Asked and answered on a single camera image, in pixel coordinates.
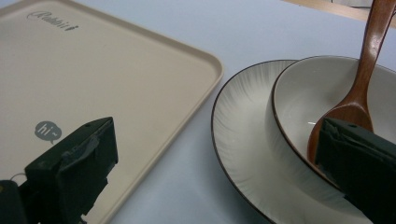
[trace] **beige plastic tray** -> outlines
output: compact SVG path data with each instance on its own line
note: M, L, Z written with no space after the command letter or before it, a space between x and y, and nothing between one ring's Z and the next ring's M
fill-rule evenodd
M114 118L120 161L84 217L105 223L218 84L222 66L77 3L23 1L0 11L0 74L0 179L80 125ZM49 135L57 128L59 139Z

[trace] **bowl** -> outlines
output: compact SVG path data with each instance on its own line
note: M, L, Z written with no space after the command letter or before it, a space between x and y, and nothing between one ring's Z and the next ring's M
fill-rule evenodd
M267 142L290 183L334 209L355 213L344 193L307 158L307 142L315 123L350 89L357 59L320 56L300 60L276 79L265 113ZM396 73L376 66L368 90L375 133L396 143Z

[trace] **table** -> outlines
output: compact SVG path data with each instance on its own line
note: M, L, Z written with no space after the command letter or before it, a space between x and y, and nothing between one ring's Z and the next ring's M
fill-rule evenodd
M15 0L2 0L4 7ZM110 223L269 223L238 194L212 146L220 87L255 63L316 55L358 58L364 21L278 0L77 0L211 52L224 78ZM396 70L396 31L378 63Z

